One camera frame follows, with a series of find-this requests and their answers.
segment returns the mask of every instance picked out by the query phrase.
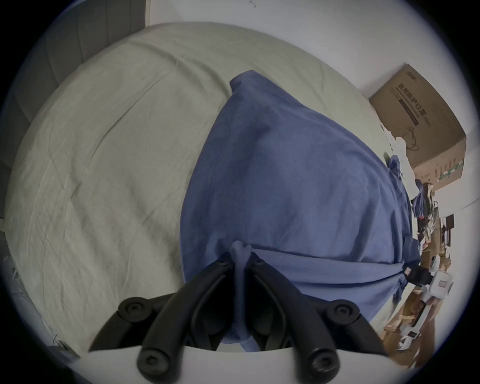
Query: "white wall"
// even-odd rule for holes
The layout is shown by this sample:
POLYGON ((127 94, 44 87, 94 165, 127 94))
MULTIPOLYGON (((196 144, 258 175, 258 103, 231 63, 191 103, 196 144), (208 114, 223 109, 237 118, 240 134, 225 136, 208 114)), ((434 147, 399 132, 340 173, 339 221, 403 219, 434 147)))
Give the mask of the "white wall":
MULTIPOLYGON (((439 190, 442 215, 480 197, 480 123, 465 79, 437 34, 398 0, 151 0, 150 24, 213 21, 278 37, 315 55, 366 97, 403 63, 411 64, 442 95, 467 134, 460 180, 439 190)), ((437 316, 437 340, 461 313, 479 266, 480 203, 455 214, 455 285, 437 316)))

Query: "blue blanket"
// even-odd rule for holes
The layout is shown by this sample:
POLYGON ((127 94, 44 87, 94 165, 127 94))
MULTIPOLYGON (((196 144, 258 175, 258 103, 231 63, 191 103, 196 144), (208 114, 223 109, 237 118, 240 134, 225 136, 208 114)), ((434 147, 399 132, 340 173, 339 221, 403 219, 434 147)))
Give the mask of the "blue blanket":
POLYGON ((400 298, 403 264, 420 261, 398 158, 386 167, 355 135, 254 71, 230 85, 183 202, 185 281, 231 251, 235 321, 225 342, 250 336, 243 272, 251 250, 302 293, 351 300, 371 320, 400 298))

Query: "bed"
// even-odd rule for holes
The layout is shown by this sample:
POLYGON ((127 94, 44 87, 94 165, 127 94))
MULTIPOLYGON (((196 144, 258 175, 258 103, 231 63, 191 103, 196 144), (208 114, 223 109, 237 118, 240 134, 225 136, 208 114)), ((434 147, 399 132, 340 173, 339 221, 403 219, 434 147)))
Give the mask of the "bed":
MULTIPOLYGON (((252 69, 382 161, 394 153, 358 89, 271 36, 161 24, 101 50, 31 117, 12 156, 5 204, 6 240, 25 290, 79 355, 123 299, 181 287, 178 236, 190 175, 229 81, 252 69)), ((389 300, 372 320, 376 330, 394 307, 389 300)))

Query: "black bracket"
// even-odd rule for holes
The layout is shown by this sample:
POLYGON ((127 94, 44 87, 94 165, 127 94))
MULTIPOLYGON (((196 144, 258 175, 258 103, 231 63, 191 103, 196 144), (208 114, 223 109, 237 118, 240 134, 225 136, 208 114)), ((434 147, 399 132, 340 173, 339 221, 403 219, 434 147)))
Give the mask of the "black bracket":
MULTIPOLYGON (((233 272, 225 253, 175 294, 124 300, 90 351, 141 345, 137 367, 142 375, 153 383, 174 382, 183 346, 216 350, 230 329, 233 272)), ((245 270, 245 301, 247 327, 260 350, 294 347, 303 382, 333 379, 340 368, 337 349, 386 356, 354 303, 303 295, 253 252, 245 270)))

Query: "white device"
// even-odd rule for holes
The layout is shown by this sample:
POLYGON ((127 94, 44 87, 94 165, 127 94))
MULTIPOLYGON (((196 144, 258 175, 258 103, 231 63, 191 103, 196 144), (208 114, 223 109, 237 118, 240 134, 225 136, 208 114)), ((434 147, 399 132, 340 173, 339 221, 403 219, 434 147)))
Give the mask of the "white device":
MULTIPOLYGON (((92 384, 150 384, 138 371, 140 346, 90 352, 70 369, 92 384)), ((404 383, 416 373, 386 356, 337 350, 341 369, 331 384, 404 383)), ((184 347, 177 384, 295 384, 293 348, 263 352, 218 352, 184 347)))
POLYGON ((430 313, 430 310, 432 309, 432 305, 427 304, 428 300, 431 297, 436 297, 440 300, 443 300, 450 293, 452 286, 453 276, 447 272, 437 269, 430 284, 422 286, 421 301, 424 303, 423 309, 420 311, 419 315, 412 324, 402 324, 400 326, 401 335, 409 336, 413 339, 417 338, 417 336, 420 334, 420 329, 422 328, 428 314, 430 313))

